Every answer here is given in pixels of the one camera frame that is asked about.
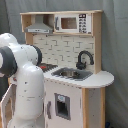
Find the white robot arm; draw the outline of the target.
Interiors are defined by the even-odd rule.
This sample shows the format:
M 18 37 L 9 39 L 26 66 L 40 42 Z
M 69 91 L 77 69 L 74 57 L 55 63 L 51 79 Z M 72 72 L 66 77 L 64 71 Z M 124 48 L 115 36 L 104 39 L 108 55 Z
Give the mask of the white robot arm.
M 40 49 L 19 44 L 10 33 L 0 35 L 0 76 L 16 86 L 15 111 L 7 128 L 43 128 L 44 75 Z

